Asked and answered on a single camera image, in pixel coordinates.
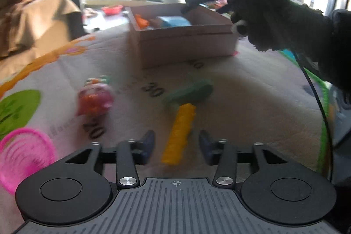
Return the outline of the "black gloved right hand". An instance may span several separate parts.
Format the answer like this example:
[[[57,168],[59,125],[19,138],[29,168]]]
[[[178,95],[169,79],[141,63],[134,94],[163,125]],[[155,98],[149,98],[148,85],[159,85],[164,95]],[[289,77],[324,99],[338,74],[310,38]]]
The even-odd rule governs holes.
[[[257,50],[291,49],[315,57],[329,43],[333,22],[290,0],[228,0],[231,21]]]

